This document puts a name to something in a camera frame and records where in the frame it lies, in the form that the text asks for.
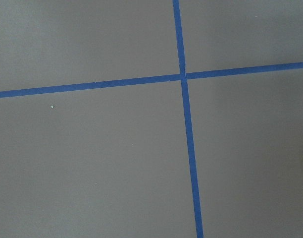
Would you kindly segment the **long blue tape strip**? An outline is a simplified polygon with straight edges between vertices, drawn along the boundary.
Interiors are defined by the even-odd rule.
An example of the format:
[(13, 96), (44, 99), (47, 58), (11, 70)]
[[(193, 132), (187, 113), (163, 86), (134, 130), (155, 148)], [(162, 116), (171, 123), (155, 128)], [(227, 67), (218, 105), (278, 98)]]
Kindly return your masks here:
[(195, 146), (194, 146), (194, 135), (193, 135), (191, 109), (190, 109), (189, 88), (188, 88), (188, 80), (186, 75), (186, 61), (185, 61), (180, 4), (178, 0), (173, 0), (172, 3), (173, 3), (173, 13), (174, 13), (174, 22), (175, 22), (175, 31), (176, 31), (179, 74), (180, 74), (182, 100), (183, 100), (189, 170), (190, 170), (194, 217), (195, 217), (195, 226), (196, 226), (196, 237), (202, 238), (204, 237), (203, 225), (202, 225), (202, 211), (201, 211), (198, 173), (197, 173)]

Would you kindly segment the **brown paper table cover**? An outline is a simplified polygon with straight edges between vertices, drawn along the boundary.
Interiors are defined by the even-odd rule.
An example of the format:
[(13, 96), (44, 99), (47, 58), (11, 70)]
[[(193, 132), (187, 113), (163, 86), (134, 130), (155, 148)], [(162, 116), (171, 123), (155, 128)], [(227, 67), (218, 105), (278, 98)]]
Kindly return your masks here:
[[(179, 0), (186, 74), (303, 62), (303, 0)], [(0, 91), (179, 74), (172, 0), (0, 0)], [(203, 238), (303, 238), (303, 68), (188, 80)], [(181, 82), (0, 98), (0, 238), (197, 238)]]

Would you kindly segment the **crossing blue tape strip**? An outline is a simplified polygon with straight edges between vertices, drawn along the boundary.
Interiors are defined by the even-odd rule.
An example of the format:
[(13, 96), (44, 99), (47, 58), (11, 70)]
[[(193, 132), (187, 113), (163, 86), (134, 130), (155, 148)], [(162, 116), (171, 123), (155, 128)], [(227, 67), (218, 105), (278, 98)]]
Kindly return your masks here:
[[(293, 69), (302, 69), (302, 68), (303, 68), (303, 62), (241, 67), (241, 68), (231, 68), (231, 69), (190, 72), (186, 74), (186, 79), (191, 80), (191, 79), (222, 77), (222, 76), (241, 75), (241, 74), (293, 70)], [(29, 89), (17, 89), (17, 90), (0, 91), (0, 98), (50, 94), (50, 93), (59, 93), (59, 92), (70, 92), (70, 91), (82, 91), (82, 90), (130, 86), (130, 85), (139, 85), (139, 84), (173, 82), (179, 80), (180, 80), (180, 76), (178, 74), (171, 74), (171, 75), (163, 75), (163, 76), (119, 79), (119, 80), (102, 81), (102, 82), (90, 82), (90, 83), (58, 85), (58, 86), (38, 87), (38, 88), (29, 88)]]

